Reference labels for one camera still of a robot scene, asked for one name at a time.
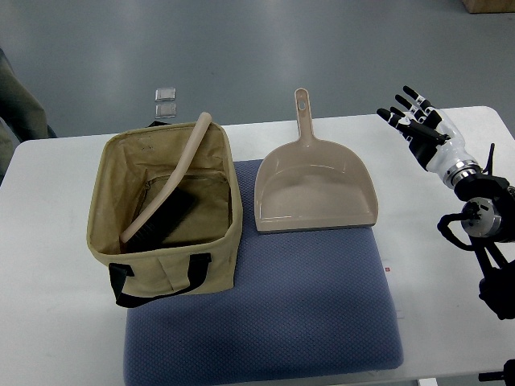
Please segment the white table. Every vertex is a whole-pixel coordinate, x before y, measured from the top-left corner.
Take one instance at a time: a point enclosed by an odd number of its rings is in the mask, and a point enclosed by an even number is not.
[[[494,173],[515,183],[515,141],[497,113],[486,107],[447,113],[482,166],[489,143],[496,143]],[[474,254],[457,249],[436,229],[442,215],[460,211],[463,203],[417,164],[402,136],[379,117],[313,123],[317,137],[346,145],[369,169],[379,200],[373,231],[393,269],[405,360],[392,371],[271,384],[500,370],[515,357],[515,322],[499,321],[477,297],[482,275]],[[263,158],[298,135],[294,121],[225,129],[235,161]],[[97,166],[111,137],[33,141],[16,150],[0,187],[2,384],[123,384],[126,310],[115,306],[107,270],[85,243]],[[501,250],[510,261],[515,257],[515,244]]]

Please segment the blue cushion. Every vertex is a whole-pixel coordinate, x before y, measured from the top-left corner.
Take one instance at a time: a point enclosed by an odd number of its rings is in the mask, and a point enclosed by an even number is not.
[[[126,384],[230,384],[400,366],[372,229],[258,234],[260,161],[235,163],[244,207],[235,286],[128,310]]]

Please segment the small glass square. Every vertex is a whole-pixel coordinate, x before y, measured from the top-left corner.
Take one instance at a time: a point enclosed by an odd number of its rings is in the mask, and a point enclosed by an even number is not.
[[[175,117],[176,106],[175,103],[162,103],[155,106],[156,118],[170,118]]]
[[[155,101],[173,101],[175,99],[175,88],[166,87],[155,90]]]

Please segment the floor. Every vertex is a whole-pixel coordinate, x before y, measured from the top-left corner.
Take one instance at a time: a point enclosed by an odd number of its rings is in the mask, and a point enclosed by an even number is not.
[[[205,110],[231,125],[294,120],[299,87],[313,117],[372,114],[404,84],[438,107],[490,106],[514,134],[514,32],[515,14],[469,14],[460,0],[3,0],[0,11],[0,46],[61,137],[149,125],[161,87],[176,88],[165,121]]]

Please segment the black bag handle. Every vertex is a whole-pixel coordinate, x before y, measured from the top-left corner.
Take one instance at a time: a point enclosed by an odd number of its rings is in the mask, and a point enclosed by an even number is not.
[[[187,278],[190,281],[190,285],[180,291],[174,292],[173,294],[159,295],[152,298],[140,298],[138,296],[124,294],[122,291],[123,286],[126,283],[126,278],[134,277],[134,271],[130,265],[110,263],[109,276],[111,278],[111,287],[113,287],[116,304],[125,308],[134,308],[157,299],[168,298],[170,296],[193,291],[204,284],[206,277],[208,276],[208,267],[211,261],[211,253],[197,253],[190,255],[190,263],[187,267]]]

